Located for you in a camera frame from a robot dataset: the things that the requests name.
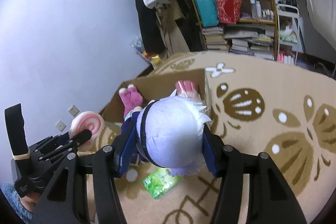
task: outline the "white cart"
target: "white cart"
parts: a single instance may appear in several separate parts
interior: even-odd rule
[[[287,12],[284,10],[281,10],[282,7],[286,8],[292,8],[297,12]],[[295,51],[295,58],[294,58],[294,65],[296,64],[296,59],[297,59],[297,53],[299,51],[299,40],[300,40],[300,24],[299,24],[299,9],[295,6],[288,5],[288,4],[278,4],[277,5],[277,14],[278,14],[278,56],[279,56],[279,51],[280,51],[280,45],[286,45],[292,47],[292,50]],[[282,17],[290,17],[292,18],[293,22],[293,30],[296,33],[297,37],[297,42],[290,42],[290,41],[283,41],[280,39],[280,16]]]

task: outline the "green package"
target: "green package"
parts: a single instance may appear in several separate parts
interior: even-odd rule
[[[142,183],[150,195],[156,199],[174,188],[181,180],[182,177],[179,175],[172,177],[169,169],[159,168],[145,177]]]

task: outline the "white plush hair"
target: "white plush hair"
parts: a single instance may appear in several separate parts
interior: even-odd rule
[[[204,165],[203,129],[204,123],[211,121],[200,112],[204,108],[201,103],[180,96],[163,98],[151,106],[146,117],[146,144],[148,154],[157,165],[181,169],[177,172],[179,175],[193,174]],[[143,156],[140,125],[144,110],[136,124],[137,147]]]

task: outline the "screw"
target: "screw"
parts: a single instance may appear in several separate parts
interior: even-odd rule
[[[231,145],[225,145],[225,146],[223,147],[223,149],[224,149],[224,151],[226,151],[226,152],[231,152],[231,151],[233,150],[233,147],[232,147]]]
[[[76,154],[75,154],[75,153],[69,153],[69,154],[67,155],[68,160],[73,160],[75,157],[76,157]]]
[[[112,151],[112,146],[110,146],[110,145],[104,146],[103,147],[103,151],[105,153],[111,152]]]
[[[267,153],[265,153],[265,152],[261,152],[261,153],[260,153],[260,158],[262,158],[262,159],[264,159],[264,160],[267,160],[268,157],[269,157],[269,155],[268,155]]]

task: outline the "power outlet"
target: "power outlet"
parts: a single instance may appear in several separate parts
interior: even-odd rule
[[[67,126],[65,125],[64,122],[62,122],[61,120],[58,121],[58,123],[55,125],[56,128],[59,130],[59,131],[63,131]]]
[[[72,107],[70,107],[70,108],[68,109],[68,112],[69,112],[72,116],[76,117],[76,115],[79,113],[79,109],[78,109],[75,105],[72,105]]]

